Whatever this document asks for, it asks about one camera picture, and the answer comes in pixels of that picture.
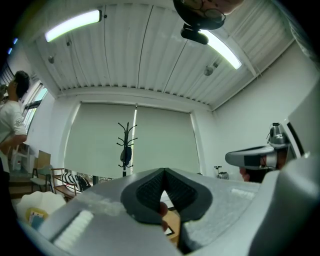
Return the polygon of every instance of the white wall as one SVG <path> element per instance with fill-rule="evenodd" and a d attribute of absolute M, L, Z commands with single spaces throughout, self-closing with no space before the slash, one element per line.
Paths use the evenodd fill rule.
<path fill-rule="evenodd" d="M 78 105 L 76 97 L 54 99 L 47 93 L 34 115 L 26 143 L 36 157 L 39 150 L 51 154 L 54 168 L 63 167 L 65 142 Z"/>
<path fill-rule="evenodd" d="M 139 103 L 143 106 L 162 107 L 186 112 L 190 112 L 194 108 L 193 104 L 187 105 L 179 101 L 173 102 L 172 100 L 164 101 L 158 99 L 153 99 L 153 101 L 152 103 L 152 99 L 148 97 L 115 94 L 71 95 L 54 99 L 51 94 L 47 93 L 31 123 L 27 144 L 30 145 L 31 153 L 36 157 L 39 150 L 45 151 L 51 154 L 52 166 L 54 168 L 62 168 L 64 167 L 64 153 L 69 132 L 81 102 L 133 105 Z M 212 115 L 211 112 L 202 110 L 201 108 L 197 109 L 197 113 L 199 115 L 202 113 L 203 115 L 207 114 L 209 117 Z"/>
<path fill-rule="evenodd" d="M 211 132 L 215 134 L 214 138 L 207 131 L 207 119 L 199 122 L 201 136 L 206 134 L 203 148 L 211 150 L 212 159 L 216 159 L 208 163 L 221 165 L 231 179 L 241 180 L 239 168 L 225 162 L 226 153 L 265 145 L 270 124 L 286 119 L 308 95 L 319 77 L 313 63 L 305 57 L 297 43 L 293 43 L 262 77 L 213 113 Z M 216 145 L 219 150 L 209 145 L 215 142 L 216 137 L 220 139 Z"/>

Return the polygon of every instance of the white ceiling beam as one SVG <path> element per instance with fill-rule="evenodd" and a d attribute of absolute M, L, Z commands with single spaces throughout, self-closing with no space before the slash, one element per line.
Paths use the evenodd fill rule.
<path fill-rule="evenodd" d="M 230 35 L 224 27 L 221 27 L 216 31 L 212 30 L 211 32 L 229 47 L 229 49 L 235 54 L 240 62 L 246 66 L 246 68 L 254 77 L 257 75 L 257 70 L 254 68 L 254 65 L 250 61 L 247 54 L 242 50 L 238 43 L 236 43 L 232 35 Z"/>
<path fill-rule="evenodd" d="M 79 96 L 82 99 L 86 99 L 83 101 L 92 103 L 142 104 L 184 112 L 191 112 L 193 110 L 211 111 L 210 106 L 204 103 L 172 94 L 137 88 L 115 86 L 84 87 L 64 90 L 58 95 L 58 97 L 69 96 Z"/>
<path fill-rule="evenodd" d="M 231 51 L 237 56 L 240 62 L 242 62 L 247 67 L 247 69 L 250 70 L 252 75 L 255 77 L 257 75 L 257 71 L 254 68 L 254 65 L 251 63 L 249 57 L 241 49 L 241 47 L 236 43 L 236 41 L 231 36 L 229 36 L 224 43 L 231 49 Z"/>

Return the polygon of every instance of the man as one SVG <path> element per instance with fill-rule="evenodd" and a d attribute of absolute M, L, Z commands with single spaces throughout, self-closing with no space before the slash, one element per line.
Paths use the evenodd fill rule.
<path fill-rule="evenodd" d="M 18 71 L 7 87 L 7 102 L 0 106 L 0 160 L 3 167 L 3 179 L 9 184 L 8 153 L 10 148 L 27 140 L 27 131 L 24 126 L 19 100 L 29 89 L 30 78 L 24 71 Z"/>

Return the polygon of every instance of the corrugated metal ceiling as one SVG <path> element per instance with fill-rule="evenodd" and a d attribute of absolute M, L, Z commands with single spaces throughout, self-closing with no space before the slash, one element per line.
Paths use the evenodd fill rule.
<path fill-rule="evenodd" d="M 104 5 L 101 10 L 107 18 L 99 23 L 50 43 L 41 35 L 33 43 L 62 91 L 128 87 L 215 108 L 267 68 L 292 41 L 284 18 L 270 1 L 244 1 L 222 28 L 212 31 L 226 44 L 230 40 L 237 44 L 238 49 L 231 49 L 243 65 L 235 70 L 210 46 L 182 38 L 184 22 L 172 9 L 124 3 Z M 54 56 L 54 64 L 48 56 Z M 212 75 L 204 75 L 206 66 L 214 68 Z"/>

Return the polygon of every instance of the striped cloth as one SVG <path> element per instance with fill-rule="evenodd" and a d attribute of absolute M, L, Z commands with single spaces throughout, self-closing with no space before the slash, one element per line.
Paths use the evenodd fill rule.
<path fill-rule="evenodd" d="M 70 172 L 63 173 L 61 176 L 61 180 L 67 184 L 75 185 L 76 189 L 80 192 L 83 192 L 91 187 L 87 179 L 81 177 L 80 175 L 71 174 Z"/>

